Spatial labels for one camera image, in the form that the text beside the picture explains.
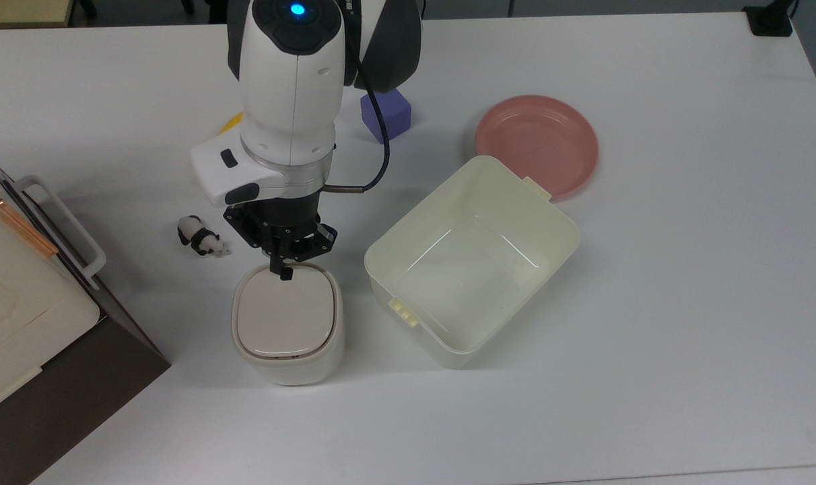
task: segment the purple cube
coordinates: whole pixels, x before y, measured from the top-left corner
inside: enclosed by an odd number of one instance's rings
[[[411,128],[411,105],[408,104],[402,93],[396,89],[390,92],[377,92],[375,99],[378,101],[378,107],[381,108],[384,126],[387,126],[387,135],[390,136],[390,140]],[[378,125],[378,117],[375,117],[375,110],[372,107],[372,101],[369,100],[369,95],[361,98],[360,111],[365,126],[369,128],[378,143],[384,143],[381,128]]]

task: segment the plastic box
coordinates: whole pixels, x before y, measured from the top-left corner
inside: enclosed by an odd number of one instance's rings
[[[478,156],[367,251],[378,303],[442,366],[459,368],[578,246],[578,228],[530,179]]]

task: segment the pink plate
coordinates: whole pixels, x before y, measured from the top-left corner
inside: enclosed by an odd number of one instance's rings
[[[567,197],[586,184],[599,159],[597,135],[581,113],[546,96],[516,96],[495,104],[475,135],[478,156],[493,156],[520,179],[531,177]]]

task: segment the toy panda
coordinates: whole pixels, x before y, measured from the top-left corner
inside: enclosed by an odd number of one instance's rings
[[[184,245],[190,245],[193,251],[199,255],[221,255],[229,254],[229,249],[219,239],[219,234],[215,234],[212,230],[208,230],[201,219],[197,216],[187,216],[180,218],[178,221],[178,237],[180,242]]]

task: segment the yellow object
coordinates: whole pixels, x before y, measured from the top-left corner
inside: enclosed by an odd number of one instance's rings
[[[0,28],[67,27],[73,0],[0,0]]]
[[[226,131],[234,128],[236,124],[241,123],[242,119],[244,119],[244,111],[241,111],[240,113],[236,114],[235,117],[233,117],[233,119],[230,119],[229,123],[226,123],[226,126],[223,126],[223,129],[219,130],[219,134],[222,135]]]

